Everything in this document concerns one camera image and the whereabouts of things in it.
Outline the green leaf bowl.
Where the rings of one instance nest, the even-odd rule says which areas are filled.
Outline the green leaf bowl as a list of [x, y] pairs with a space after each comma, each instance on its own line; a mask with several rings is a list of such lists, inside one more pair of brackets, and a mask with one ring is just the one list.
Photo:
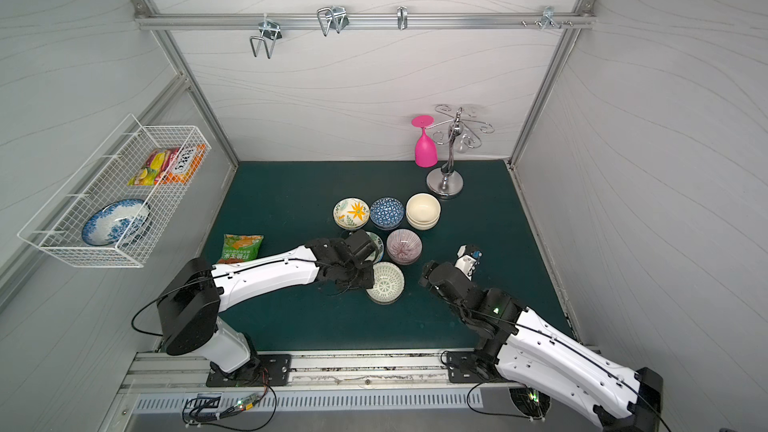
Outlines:
[[375, 247], [375, 251], [372, 254], [370, 254], [366, 258], [366, 260], [367, 261], [371, 261], [374, 264], [379, 263], [383, 259], [384, 252], [385, 252], [384, 242], [381, 239], [381, 237], [379, 235], [377, 235], [376, 233], [368, 232], [367, 235], [369, 236], [369, 238], [373, 242], [373, 245]]

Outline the blue triangle bowl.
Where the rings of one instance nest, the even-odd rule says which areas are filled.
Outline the blue triangle bowl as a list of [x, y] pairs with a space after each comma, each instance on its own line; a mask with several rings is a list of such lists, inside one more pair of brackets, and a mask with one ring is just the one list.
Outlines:
[[394, 197], [377, 199], [370, 207], [370, 221], [383, 231], [399, 227], [405, 217], [405, 206]]

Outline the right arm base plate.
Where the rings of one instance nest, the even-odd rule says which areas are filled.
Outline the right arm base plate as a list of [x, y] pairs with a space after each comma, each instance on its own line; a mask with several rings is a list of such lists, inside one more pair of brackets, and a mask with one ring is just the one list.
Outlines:
[[506, 382], [496, 370], [497, 361], [483, 351], [443, 351], [440, 361], [448, 371], [450, 383]]

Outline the yellow flower bowl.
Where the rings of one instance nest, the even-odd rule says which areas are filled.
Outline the yellow flower bowl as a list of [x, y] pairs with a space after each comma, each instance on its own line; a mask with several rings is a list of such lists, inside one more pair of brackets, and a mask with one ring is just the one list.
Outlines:
[[333, 208], [334, 222], [344, 230], [355, 231], [367, 224], [370, 218], [368, 204], [359, 198], [345, 198]]

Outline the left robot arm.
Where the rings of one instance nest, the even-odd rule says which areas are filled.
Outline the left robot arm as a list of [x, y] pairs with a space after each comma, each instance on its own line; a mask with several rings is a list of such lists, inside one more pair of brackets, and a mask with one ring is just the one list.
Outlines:
[[253, 383], [263, 361], [246, 336], [221, 318], [231, 307], [280, 289], [332, 282], [342, 290], [371, 289], [377, 248], [362, 230], [346, 238], [320, 238], [282, 254], [247, 262], [188, 261], [155, 304], [169, 356], [200, 356], [226, 382]]

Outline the cream bowl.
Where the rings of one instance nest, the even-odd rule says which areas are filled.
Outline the cream bowl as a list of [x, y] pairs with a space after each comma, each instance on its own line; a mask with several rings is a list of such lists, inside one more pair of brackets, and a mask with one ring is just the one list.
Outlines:
[[435, 196], [419, 193], [409, 198], [405, 213], [408, 223], [413, 228], [425, 231], [433, 228], [439, 221], [441, 205]]

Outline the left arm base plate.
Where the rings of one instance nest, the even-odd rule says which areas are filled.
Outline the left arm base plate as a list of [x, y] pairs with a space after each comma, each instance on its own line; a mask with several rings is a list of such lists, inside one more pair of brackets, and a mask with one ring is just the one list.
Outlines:
[[233, 372], [224, 372], [211, 362], [206, 379], [209, 388], [286, 386], [291, 372], [290, 354], [261, 354], [252, 357]]

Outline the pink striped bowl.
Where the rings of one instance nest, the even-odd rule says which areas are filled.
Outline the pink striped bowl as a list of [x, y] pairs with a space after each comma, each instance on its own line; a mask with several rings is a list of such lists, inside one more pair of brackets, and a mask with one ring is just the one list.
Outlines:
[[389, 258], [399, 265], [415, 263], [421, 256], [423, 243], [413, 231], [397, 229], [392, 231], [386, 241], [386, 251]]

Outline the green lattice bowl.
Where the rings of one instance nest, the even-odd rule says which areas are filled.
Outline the green lattice bowl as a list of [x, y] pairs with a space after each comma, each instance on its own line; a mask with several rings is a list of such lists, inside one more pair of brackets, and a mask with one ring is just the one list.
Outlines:
[[396, 302], [405, 289], [405, 277], [400, 268], [390, 262], [379, 262], [373, 266], [373, 287], [366, 290], [376, 304], [389, 305]]

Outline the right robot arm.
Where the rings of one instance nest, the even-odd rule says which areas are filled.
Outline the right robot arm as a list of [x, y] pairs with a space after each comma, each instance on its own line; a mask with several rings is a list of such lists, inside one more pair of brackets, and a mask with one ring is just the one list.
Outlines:
[[428, 262], [419, 280], [479, 337], [456, 365], [481, 382], [517, 382], [580, 413], [603, 431], [664, 427], [663, 379], [578, 343], [498, 288], [483, 289], [449, 262]]

